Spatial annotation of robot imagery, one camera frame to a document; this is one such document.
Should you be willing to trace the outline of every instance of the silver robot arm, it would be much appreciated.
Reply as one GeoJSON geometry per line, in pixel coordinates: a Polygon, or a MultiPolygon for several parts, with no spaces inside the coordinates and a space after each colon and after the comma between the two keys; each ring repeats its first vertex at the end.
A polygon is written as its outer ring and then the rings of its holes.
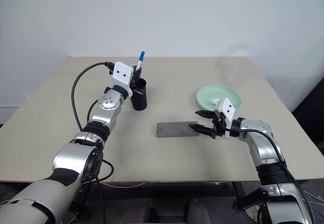
{"type": "Polygon", "coordinates": [[[67,212],[83,183],[98,176],[103,149],[124,100],[132,96],[134,69],[117,62],[113,87],[98,99],[98,110],[72,140],[57,153],[53,173],[36,181],[0,209],[3,224],[55,224],[67,212]]]}
{"type": "MultiPolygon", "coordinates": [[[[267,123],[260,120],[242,120],[239,129],[255,129],[266,133],[275,143],[281,161],[284,161],[280,147],[267,123]]],[[[248,144],[258,171],[261,181],[260,193],[264,195],[263,219],[268,218],[273,224],[285,221],[311,224],[311,216],[303,201],[304,197],[285,172],[269,140],[255,132],[240,133],[238,139],[248,144]]]]}
{"type": "Polygon", "coordinates": [[[204,118],[213,119],[212,128],[199,124],[189,126],[212,138],[232,136],[248,144],[261,187],[239,199],[235,208],[245,210],[261,204],[262,223],[278,224],[287,221],[315,224],[311,218],[311,208],[303,201],[306,199],[305,195],[301,193],[298,183],[286,167],[284,156],[273,137],[271,127],[261,120],[233,119],[235,109],[228,98],[219,101],[215,111],[196,111],[196,114],[204,118]]]}

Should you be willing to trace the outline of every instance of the black pen holder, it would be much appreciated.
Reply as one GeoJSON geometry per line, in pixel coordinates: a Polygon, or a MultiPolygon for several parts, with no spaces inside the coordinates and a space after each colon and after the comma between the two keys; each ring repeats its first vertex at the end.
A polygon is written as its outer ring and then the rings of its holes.
{"type": "Polygon", "coordinates": [[[132,91],[133,95],[131,97],[131,102],[133,108],[137,111],[146,109],[146,81],[143,78],[139,78],[136,84],[133,86],[132,91]]]}

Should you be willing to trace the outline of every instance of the table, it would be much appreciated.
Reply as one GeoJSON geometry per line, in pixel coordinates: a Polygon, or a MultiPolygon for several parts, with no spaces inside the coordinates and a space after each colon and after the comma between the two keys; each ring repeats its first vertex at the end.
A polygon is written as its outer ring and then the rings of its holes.
{"type": "MultiPolygon", "coordinates": [[[[76,76],[101,61],[135,65],[137,58],[70,58],[0,129],[0,181],[31,182],[49,176],[56,152],[78,132],[70,91],[76,76]]],[[[288,168],[296,179],[323,178],[324,157],[256,67],[243,57],[145,58],[148,107],[132,109],[128,99],[104,149],[115,166],[108,182],[259,180],[248,146],[235,138],[208,136],[157,138],[158,122],[211,120],[194,112],[197,90],[221,85],[242,98],[237,117],[262,119],[272,127],[288,168]]],[[[75,91],[82,125],[87,111],[112,77],[104,66],[87,72],[75,91]]],[[[110,171],[102,166],[100,177],[110,171]]]]}

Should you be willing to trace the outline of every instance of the green plate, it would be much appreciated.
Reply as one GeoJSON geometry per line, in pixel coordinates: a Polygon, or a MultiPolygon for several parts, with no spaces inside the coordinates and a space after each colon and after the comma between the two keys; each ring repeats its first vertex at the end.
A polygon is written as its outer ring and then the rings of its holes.
{"type": "Polygon", "coordinates": [[[227,97],[232,103],[235,110],[238,110],[242,105],[242,100],[239,95],[233,90],[223,86],[204,86],[201,87],[196,94],[198,105],[209,111],[215,110],[215,105],[211,104],[213,98],[223,99],[227,97]]]}

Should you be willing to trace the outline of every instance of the black wire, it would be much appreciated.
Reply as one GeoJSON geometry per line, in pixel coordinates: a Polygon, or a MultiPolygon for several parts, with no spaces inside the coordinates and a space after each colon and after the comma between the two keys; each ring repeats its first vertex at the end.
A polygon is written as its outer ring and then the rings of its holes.
{"type": "Polygon", "coordinates": [[[99,179],[99,182],[102,182],[103,180],[106,180],[107,178],[109,178],[113,174],[113,172],[115,170],[115,168],[113,167],[113,165],[109,161],[106,161],[106,160],[102,159],[102,162],[104,162],[107,165],[109,165],[111,167],[111,171],[110,171],[110,173],[107,176],[99,179]]]}
{"type": "Polygon", "coordinates": [[[105,203],[104,203],[103,198],[102,198],[101,187],[100,187],[100,182],[99,182],[98,177],[96,177],[96,182],[97,182],[97,187],[98,187],[98,195],[99,195],[100,202],[101,202],[102,223],[106,224],[105,203]]]}
{"type": "Polygon", "coordinates": [[[288,170],[287,168],[287,165],[286,163],[282,160],[281,158],[281,155],[278,151],[278,148],[277,146],[275,145],[274,141],[271,139],[271,137],[269,135],[267,135],[266,133],[260,131],[260,130],[256,130],[256,129],[226,129],[226,131],[229,131],[229,132],[232,132],[232,133],[243,133],[243,132],[253,132],[253,133],[258,133],[258,134],[261,134],[263,135],[264,137],[266,137],[269,142],[271,143],[280,163],[282,164],[285,172],[288,174],[288,176],[291,178],[291,180],[294,182],[294,184],[296,185],[296,187],[298,188],[298,190],[300,191],[300,193],[302,194],[303,198],[305,199],[305,202],[306,202],[306,205],[307,205],[307,208],[308,208],[308,211],[310,213],[310,217],[312,219],[312,223],[315,224],[315,216],[314,216],[314,212],[313,212],[313,209],[308,201],[308,198],[306,197],[302,187],[300,187],[299,183],[295,180],[295,178],[292,176],[292,174],[290,173],[290,171],[288,170]]]}
{"type": "Polygon", "coordinates": [[[89,111],[88,111],[88,114],[87,114],[87,122],[88,122],[89,119],[90,119],[90,113],[91,113],[91,110],[92,110],[92,108],[94,107],[94,105],[96,105],[97,102],[98,102],[98,99],[95,100],[95,101],[91,104],[91,106],[90,106],[90,108],[89,108],[89,111]]]}
{"type": "Polygon", "coordinates": [[[261,214],[261,207],[258,210],[258,215],[257,215],[257,223],[260,224],[260,214],[261,214]]]}
{"type": "Polygon", "coordinates": [[[76,222],[79,222],[79,221],[83,221],[83,220],[74,220],[74,221],[72,221],[72,222],[70,222],[69,224],[72,224],[72,223],[76,223],[76,222]]]}
{"type": "Polygon", "coordinates": [[[73,86],[72,86],[72,91],[71,91],[71,102],[72,102],[72,109],[73,109],[73,113],[74,113],[74,117],[75,117],[75,120],[76,120],[76,123],[77,123],[77,126],[79,127],[80,131],[82,131],[82,126],[81,126],[81,123],[79,121],[79,118],[77,116],[77,113],[76,113],[76,109],[75,109],[75,102],[74,102],[74,91],[75,91],[75,87],[76,87],[76,84],[77,82],[79,81],[79,79],[81,78],[82,75],[85,74],[85,72],[87,72],[88,70],[92,69],[93,67],[96,67],[98,65],[105,65],[105,62],[100,62],[100,63],[95,63],[91,66],[89,66],[88,68],[86,68],[85,70],[83,70],[75,79],[74,83],[73,83],[73,86]]]}

